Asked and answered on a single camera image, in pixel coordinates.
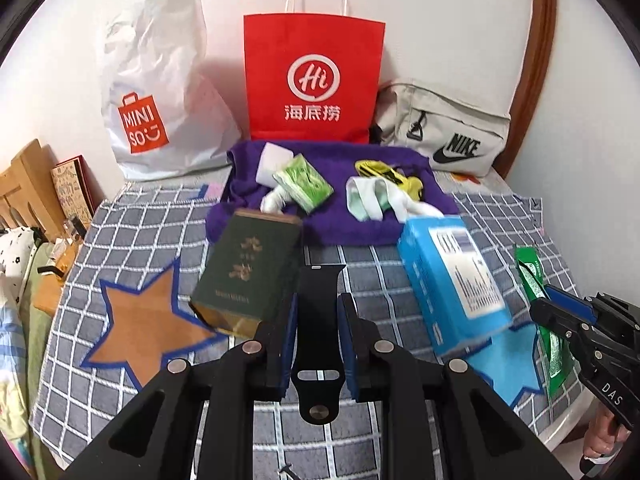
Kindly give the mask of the person's right hand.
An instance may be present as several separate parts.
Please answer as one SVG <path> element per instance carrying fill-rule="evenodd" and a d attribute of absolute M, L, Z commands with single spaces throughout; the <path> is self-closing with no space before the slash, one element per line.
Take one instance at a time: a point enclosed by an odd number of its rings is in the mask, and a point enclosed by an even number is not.
<path fill-rule="evenodd" d="M 587 458 L 610 455 L 616 443 L 625 442 L 629 435 L 630 431 L 624 425 L 619 425 L 615 415 L 599 403 L 585 433 L 582 455 Z"/>

